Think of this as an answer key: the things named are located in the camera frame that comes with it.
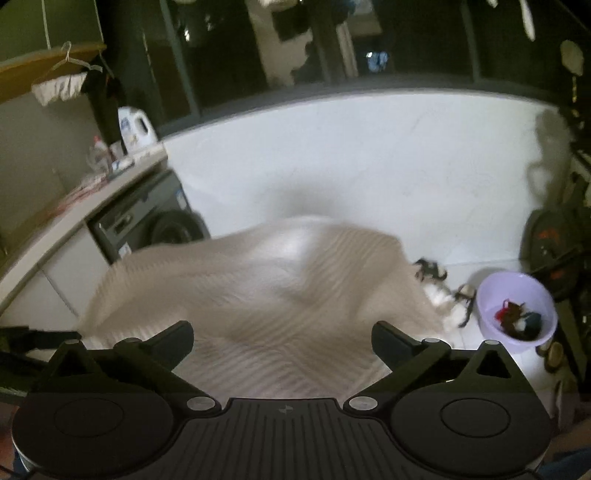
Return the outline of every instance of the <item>metal button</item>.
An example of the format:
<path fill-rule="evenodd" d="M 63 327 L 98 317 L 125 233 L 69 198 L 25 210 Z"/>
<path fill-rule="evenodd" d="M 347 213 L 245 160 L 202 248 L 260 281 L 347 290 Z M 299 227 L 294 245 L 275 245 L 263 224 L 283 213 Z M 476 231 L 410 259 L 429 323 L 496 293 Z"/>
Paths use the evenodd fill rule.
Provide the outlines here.
<path fill-rule="evenodd" d="M 209 397 L 193 397 L 187 400 L 187 406 L 194 411 L 207 411 L 215 407 L 216 402 Z"/>
<path fill-rule="evenodd" d="M 373 410 L 378 406 L 378 401 L 372 397 L 355 397 L 349 400 L 349 406 L 355 410 Z"/>

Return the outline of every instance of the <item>black mechanical arm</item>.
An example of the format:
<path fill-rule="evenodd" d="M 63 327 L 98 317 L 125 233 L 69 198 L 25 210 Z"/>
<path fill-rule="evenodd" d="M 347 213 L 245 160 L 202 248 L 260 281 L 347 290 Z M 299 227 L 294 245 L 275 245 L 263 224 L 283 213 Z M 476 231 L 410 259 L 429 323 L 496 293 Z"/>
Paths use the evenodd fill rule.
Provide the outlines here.
<path fill-rule="evenodd" d="M 225 408 L 171 370 L 179 322 L 87 351 L 66 340 L 14 417 L 32 480 L 537 478 L 550 419 L 503 346 L 417 342 L 385 322 L 374 352 L 392 373 L 348 399 L 233 398 Z"/>

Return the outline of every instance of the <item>white cabinet door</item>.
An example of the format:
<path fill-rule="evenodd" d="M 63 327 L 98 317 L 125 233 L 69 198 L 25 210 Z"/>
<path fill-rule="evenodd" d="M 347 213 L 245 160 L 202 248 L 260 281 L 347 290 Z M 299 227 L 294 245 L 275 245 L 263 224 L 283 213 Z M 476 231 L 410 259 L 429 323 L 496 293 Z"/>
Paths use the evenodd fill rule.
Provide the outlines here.
<path fill-rule="evenodd" d="M 109 264 L 86 226 L 41 267 L 77 317 L 84 315 Z"/>
<path fill-rule="evenodd" d="M 37 330 L 75 330 L 76 315 L 68 308 L 42 271 L 38 270 L 2 313 L 2 326 Z"/>

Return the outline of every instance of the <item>beige blanket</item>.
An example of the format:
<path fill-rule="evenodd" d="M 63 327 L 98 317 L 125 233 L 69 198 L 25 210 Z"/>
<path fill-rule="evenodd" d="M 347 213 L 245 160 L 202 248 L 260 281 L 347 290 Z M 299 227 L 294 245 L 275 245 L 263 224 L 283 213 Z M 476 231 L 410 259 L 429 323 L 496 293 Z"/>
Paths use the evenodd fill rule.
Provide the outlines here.
<path fill-rule="evenodd" d="M 334 397 L 389 373 L 373 354 L 386 320 L 446 340 L 397 238 L 318 218 L 158 246 L 115 264 L 80 328 L 90 348 L 149 338 L 188 320 L 191 354 L 175 373 L 216 397 Z"/>

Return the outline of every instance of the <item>bucket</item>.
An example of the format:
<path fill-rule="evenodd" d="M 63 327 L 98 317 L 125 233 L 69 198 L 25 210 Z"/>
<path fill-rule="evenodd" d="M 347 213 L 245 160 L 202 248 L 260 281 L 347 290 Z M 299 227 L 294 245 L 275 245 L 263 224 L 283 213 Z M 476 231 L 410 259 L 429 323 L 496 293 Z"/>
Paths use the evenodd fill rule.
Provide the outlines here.
<path fill-rule="evenodd" d="M 542 330 L 538 338 L 526 342 L 502 330 L 495 313 L 502 309 L 507 299 L 517 304 L 525 303 L 527 310 L 541 315 Z M 503 271 L 486 277 L 476 292 L 476 307 L 480 316 L 478 324 L 484 338 L 500 341 L 509 353 L 521 353 L 542 345 L 554 335 L 558 325 L 552 296 L 540 282 L 524 273 Z"/>

